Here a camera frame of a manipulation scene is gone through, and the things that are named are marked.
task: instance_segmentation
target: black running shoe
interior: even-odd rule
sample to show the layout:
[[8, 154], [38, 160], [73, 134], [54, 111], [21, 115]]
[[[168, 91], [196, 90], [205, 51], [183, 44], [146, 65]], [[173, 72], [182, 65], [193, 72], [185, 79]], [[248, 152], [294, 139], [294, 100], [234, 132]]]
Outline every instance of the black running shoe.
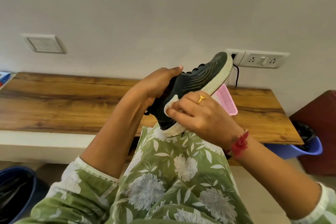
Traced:
[[186, 128], [165, 114], [166, 104], [181, 99], [191, 91], [202, 90], [212, 95], [229, 76], [232, 65], [231, 56], [227, 55], [226, 52], [220, 52], [209, 63], [199, 65], [192, 72], [182, 72], [179, 76], [170, 80], [163, 95], [155, 99], [145, 115], [153, 114], [156, 117], [162, 133], [166, 137], [183, 133]]

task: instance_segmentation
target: green floral kurta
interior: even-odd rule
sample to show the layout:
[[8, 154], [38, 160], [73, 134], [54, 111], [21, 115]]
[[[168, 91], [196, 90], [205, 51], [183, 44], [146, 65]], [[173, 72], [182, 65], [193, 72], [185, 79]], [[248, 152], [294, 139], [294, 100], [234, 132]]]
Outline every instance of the green floral kurta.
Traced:
[[[335, 221], [335, 192], [321, 186], [323, 192], [317, 208], [294, 223]], [[143, 127], [132, 162], [120, 179], [77, 158], [64, 171], [61, 182], [54, 183], [46, 198], [34, 207], [31, 217], [20, 223], [125, 224], [171, 220], [252, 223], [222, 149], [191, 132], [166, 138], [156, 124], [154, 128]]]

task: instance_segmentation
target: cable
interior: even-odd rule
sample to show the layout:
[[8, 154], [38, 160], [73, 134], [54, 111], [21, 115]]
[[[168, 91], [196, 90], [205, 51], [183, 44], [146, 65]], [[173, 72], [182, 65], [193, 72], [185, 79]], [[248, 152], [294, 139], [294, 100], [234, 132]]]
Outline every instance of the cable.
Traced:
[[239, 68], [238, 68], [235, 64], [233, 64], [233, 66], [234, 66], [235, 68], [237, 68], [237, 79], [236, 79], [236, 87], [237, 87], [237, 84], [238, 84], [238, 78], [239, 78]]

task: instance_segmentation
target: red thread bracelet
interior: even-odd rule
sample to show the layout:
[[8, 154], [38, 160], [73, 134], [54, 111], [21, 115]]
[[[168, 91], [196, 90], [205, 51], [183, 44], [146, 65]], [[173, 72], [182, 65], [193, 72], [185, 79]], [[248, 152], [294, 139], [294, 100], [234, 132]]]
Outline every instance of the red thread bracelet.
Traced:
[[226, 154], [234, 157], [238, 157], [242, 151], [247, 149], [247, 141], [246, 139], [249, 136], [249, 131], [245, 130], [245, 132], [239, 136], [238, 140], [235, 141], [232, 146], [231, 150], [227, 152]]

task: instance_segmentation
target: gold ring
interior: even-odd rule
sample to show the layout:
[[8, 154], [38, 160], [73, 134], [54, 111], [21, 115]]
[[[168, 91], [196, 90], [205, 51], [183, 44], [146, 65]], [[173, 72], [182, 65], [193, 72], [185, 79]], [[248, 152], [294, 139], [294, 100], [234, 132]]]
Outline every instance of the gold ring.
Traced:
[[199, 96], [199, 101], [197, 102], [197, 104], [199, 104], [203, 99], [205, 99], [205, 97], [203, 97], [202, 95]]

